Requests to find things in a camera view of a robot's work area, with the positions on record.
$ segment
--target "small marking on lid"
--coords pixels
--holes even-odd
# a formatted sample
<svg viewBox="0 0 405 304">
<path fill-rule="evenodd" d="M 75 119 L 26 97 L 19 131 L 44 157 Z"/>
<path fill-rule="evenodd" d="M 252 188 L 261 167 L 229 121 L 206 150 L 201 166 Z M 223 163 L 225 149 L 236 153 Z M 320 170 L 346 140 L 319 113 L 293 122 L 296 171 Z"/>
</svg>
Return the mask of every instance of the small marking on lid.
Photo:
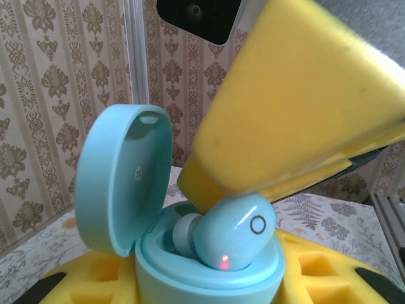
<svg viewBox="0 0 405 304">
<path fill-rule="evenodd" d="M 135 180 L 137 182 L 140 182 L 141 179 L 142 179 L 142 168 L 138 166 L 137 170 L 135 171 Z"/>
</svg>

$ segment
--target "fern pattern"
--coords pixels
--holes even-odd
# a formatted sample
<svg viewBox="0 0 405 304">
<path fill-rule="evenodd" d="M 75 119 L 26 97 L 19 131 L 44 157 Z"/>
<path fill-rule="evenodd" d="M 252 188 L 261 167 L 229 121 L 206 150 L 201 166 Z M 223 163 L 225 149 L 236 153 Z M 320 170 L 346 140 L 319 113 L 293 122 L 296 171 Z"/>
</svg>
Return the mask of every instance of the fern pattern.
<svg viewBox="0 0 405 304">
<path fill-rule="evenodd" d="M 311 200 L 308 194 L 298 194 L 287 199 L 285 202 L 292 203 L 289 207 L 283 209 L 289 212 L 289 216 L 294 217 L 294 220 L 301 221 L 305 227 L 315 231 L 323 213 L 321 205 Z"/>
</svg>

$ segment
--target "patterned wallpaper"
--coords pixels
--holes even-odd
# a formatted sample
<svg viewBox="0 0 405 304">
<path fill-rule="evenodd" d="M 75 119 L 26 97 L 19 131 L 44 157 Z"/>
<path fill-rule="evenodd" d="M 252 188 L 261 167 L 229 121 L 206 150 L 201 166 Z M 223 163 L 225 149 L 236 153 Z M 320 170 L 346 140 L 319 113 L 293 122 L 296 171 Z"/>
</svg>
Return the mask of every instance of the patterned wallpaper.
<svg viewBox="0 0 405 304">
<path fill-rule="evenodd" d="M 190 154 L 198 125 L 247 34 L 214 46 L 162 22 L 144 0 L 149 97 L 173 124 L 173 164 Z M 71 204 L 93 121 L 131 99 L 121 0 L 0 0 L 0 252 Z M 310 192 L 362 201 L 405 196 L 405 143 Z"/>
<path fill-rule="evenodd" d="M 72 204 L 86 133 L 131 100 L 120 0 L 0 0 L 0 252 Z"/>
</svg>

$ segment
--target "gray surface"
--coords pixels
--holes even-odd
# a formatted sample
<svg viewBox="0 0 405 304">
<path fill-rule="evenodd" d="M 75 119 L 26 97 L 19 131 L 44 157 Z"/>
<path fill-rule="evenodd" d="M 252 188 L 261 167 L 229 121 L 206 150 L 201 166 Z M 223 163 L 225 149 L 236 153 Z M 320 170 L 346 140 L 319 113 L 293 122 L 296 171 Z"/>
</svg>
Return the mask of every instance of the gray surface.
<svg viewBox="0 0 405 304">
<path fill-rule="evenodd" d="M 405 0 L 316 0 L 405 68 Z"/>
</svg>

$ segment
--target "yellow foam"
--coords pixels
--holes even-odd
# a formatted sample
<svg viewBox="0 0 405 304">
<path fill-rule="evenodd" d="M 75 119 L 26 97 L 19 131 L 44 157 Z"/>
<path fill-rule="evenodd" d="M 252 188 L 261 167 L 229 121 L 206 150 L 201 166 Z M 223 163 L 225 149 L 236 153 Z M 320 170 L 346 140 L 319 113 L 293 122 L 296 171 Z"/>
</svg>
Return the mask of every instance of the yellow foam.
<svg viewBox="0 0 405 304">
<path fill-rule="evenodd" d="M 246 194 L 401 140 L 404 117 L 401 67 L 311 0 L 271 0 L 199 127 L 193 162 L 224 193 Z"/>
<path fill-rule="evenodd" d="M 46 275 L 66 277 L 40 304 L 138 304 L 135 257 L 92 251 L 59 266 Z"/>
<path fill-rule="evenodd" d="M 276 229 L 286 269 L 273 304 L 380 304 L 386 301 L 354 269 L 370 266 L 319 244 Z M 66 277 L 40 304 L 141 304 L 137 297 L 135 257 L 90 252 L 46 276 Z"/>
<path fill-rule="evenodd" d="M 336 173 L 350 167 L 349 160 L 338 161 L 325 167 L 283 181 L 281 183 L 265 187 L 258 192 L 269 201 L 276 201 L 298 191 L 306 189 L 318 182 L 327 179 Z M 205 171 L 196 162 L 193 155 L 187 159 L 182 171 L 177 179 L 177 186 L 183 192 L 184 196 L 198 209 L 202 214 L 208 212 L 218 201 L 220 201 L 226 192 L 221 190 L 208 177 Z"/>
<path fill-rule="evenodd" d="M 291 233 L 276 230 L 286 261 L 274 304 L 387 303 L 355 272 L 372 267 Z"/>
</svg>

